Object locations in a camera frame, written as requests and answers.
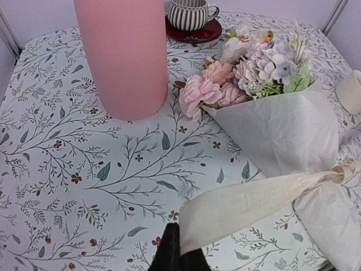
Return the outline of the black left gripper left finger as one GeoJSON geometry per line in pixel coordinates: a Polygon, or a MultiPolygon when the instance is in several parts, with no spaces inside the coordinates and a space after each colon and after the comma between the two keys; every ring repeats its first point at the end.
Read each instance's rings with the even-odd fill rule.
{"type": "Polygon", "coordinates": [[[180,258],[179,225],[169,223],[164,233],[149,271],[178,271],[180,258]]]}

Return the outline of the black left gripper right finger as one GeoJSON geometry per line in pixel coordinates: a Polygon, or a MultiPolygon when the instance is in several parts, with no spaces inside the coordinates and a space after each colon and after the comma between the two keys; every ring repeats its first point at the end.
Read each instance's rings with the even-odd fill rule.
{"type": "Polygon", "coordinates": [[[201,248],[180,257],[180,271],[210,271],[201,248]]]}

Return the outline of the cream printed ribbon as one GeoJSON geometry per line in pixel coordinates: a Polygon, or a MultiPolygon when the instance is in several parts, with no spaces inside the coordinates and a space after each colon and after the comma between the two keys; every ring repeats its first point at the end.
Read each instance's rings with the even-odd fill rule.
{"type": "Polygon", "coordinates": [[[346,159],[329,171],[283,175],[206,191],[180,211],[180,254],[240,231],[326,182],[340,185],[359,172],[360,160],[346,159]]]}

